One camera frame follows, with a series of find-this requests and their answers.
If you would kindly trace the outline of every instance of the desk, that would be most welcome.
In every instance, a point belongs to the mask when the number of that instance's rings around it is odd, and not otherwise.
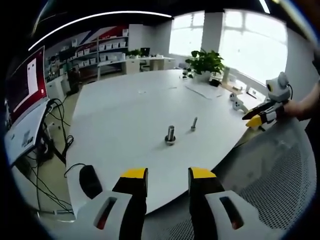
[[[171,57],[139,57],[139,58],[130,58],[125,60],[115,60],[115,61],[102,61],[98,64],[98,76],[97,80],[100,80],[101,76],[101,67],[113,65],[113,64],[122,64],[122,68],[126,69],[125,74],[127,73],[138,73],[140,71],[140,61],[150,61],[150,69],[151,70],[165,70],[166,65],[165,61],[174,61],[174,58]],[[127,68],[132,69],[132,67],[128,66],[128,63],[133,63],[133,71],[128,71]]]
[[[111,190],[129,168],[148,168],[147,213],[188,189],[188,168],[213,169],[247,130],[230,92],[183,80],[182,70],[121,75],[85,85],[72,117],[74,142],[66,168],[93,165],[102,189]],[[198,117],[196,131],[190,127]],[[168,126],[176,143],[167,146]],[[79,184],[81,166],[67,174],[75,215],[90,199]]]
[[[4,136],[4,146],[11,166],[15,161],[36,145],[39,128],[43,121],[47,99],[42,99],[38,105],[13,126]]]

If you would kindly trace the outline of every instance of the floor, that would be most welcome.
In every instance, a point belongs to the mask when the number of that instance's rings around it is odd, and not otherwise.
[[[121,73],[115,73],[115,74],[108,74],[104,77],[102,77],[101,80],[105,80],[107,78],[119,76]],[[95,81],[96,79],[88,79],[82,83],[82,86],[85,84],[89,84],[92,81]],[[72,122],[72,116],[73,112],[75,110],[75,106],[79,97],[81,90],[74,94],[69,96],[63,106],[65,110],[65,117],[64,121],[68,124]],[[54,109],[52,112],[55,116],[59,116],[58,110]],[[57,149],[61,152],[64,147],[64,138],[62,130],[58,128],[58,126],[61,126],[61,122],[59,120],[54,119],[51,115],[48,115],[45,119],[45,122],[48,124],[54,123],[55,127],[50,131],[52,138],[54,139],[54,143],[57,147]],[[65,125],[65,131],[66,134],[69,133],[70,127]],[[241,145],[242,143],[245,143],[255,135],[257,135],[259,132],[249,129],[244,136],[241,138],[239,143],[237,145]],[[67,203],[70,203],[70,197],[68,192],[68,185],[67,185],[67,179],[64,178],[64,173],[66,171],[65,165],[54,155],[54,157],[45,162],[38,171],[39,178],[46,184],[46,186],[57,196],[58,199],[63,200]],[[41,189],[44,189],[45,186],[39,182],[39,187]],[[61,211],[63,208],[59,205],[57,205],[56,202],[49,199],[46,195],[39,192],[39,204],[42,211],[45,212],[53,212],[53,211]],[[63,203],[65,207],[69,210],[71,209],[71,206]],[[52,214],[52,213],[41,213],[37,216],[40,220],[40,222],[50,231],[62,226],[65,226],[67,224],[72,223],[75,220],[75,217],[73,214],[70,213],[63,213],[63,214]]]

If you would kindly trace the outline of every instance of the person's arm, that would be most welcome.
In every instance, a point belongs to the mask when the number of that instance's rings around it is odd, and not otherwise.
[[[295,102],[291,100],[284,105],[284,111],[291,117],[297,117],[299,121],[309,119],[319,104],[319,97],[320,81],[302,101]]]

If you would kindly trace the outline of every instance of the human hand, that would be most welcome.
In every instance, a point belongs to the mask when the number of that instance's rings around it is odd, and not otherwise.
[[[299,103],[294,100],[289,100],[284,106],[284,112],[290,117],[298,117],[301,114]]]

